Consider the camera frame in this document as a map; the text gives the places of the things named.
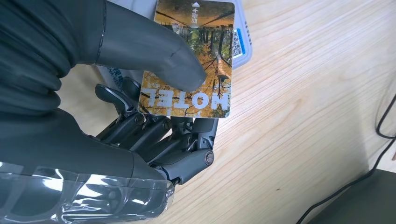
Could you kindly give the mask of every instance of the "table surface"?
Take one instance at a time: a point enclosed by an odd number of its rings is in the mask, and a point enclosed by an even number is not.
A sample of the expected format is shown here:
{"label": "table surface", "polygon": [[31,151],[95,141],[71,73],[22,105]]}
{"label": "table surface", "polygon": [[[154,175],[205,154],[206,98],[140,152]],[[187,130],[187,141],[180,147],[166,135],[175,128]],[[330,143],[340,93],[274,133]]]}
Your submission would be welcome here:
{"label": "table surface", "polygon": [[[254,53],[233,73],[231,116],[219,123],[215,163],[177,186],[170,209],[148,223],[295,223],[366,172],[387,142],[374,126],[396,89],[395,1],[243,6]],[[86,133],[117,116],[95,97],[102,81],[91,66],[76,66],[62,82],[61,108]]]}

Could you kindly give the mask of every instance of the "tree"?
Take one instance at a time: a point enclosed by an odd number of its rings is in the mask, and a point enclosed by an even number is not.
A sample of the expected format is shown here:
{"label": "tree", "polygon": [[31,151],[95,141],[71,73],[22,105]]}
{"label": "tree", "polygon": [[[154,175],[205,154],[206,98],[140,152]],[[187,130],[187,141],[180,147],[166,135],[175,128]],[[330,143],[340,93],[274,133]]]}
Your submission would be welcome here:
{"label": "tree", "polygon": [[208,40],[209,40],[209,30],[206,31],[205,43],[208,43]]}
{"label": "tree", "polygon": [[211,45],[210,45],[210,50],[213,50],[213,34],[214,34],[214,30],[212,30],[211,32]]}
{"label": "tree", "polygon": [[224,34],[226,32],[226,27],[225,26],[221,26],[221,34],[220,34],[220,43],[219,43],[219,55],[222,55],[222,51],[223,51],[223,41],[224,41]]}

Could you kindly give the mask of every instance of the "clear plastic wrap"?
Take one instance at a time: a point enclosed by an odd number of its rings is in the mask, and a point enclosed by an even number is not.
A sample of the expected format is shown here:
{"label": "clear plastic wrap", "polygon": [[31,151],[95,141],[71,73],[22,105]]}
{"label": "clear plastic wrap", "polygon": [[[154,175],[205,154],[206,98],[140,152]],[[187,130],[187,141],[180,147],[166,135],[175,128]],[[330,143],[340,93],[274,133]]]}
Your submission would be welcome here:
{"label": "clear plastic wrap", "polygon": [[88,224],[155,218],[171,204],[169,181],[75,174],[0,162],[1,224]]}

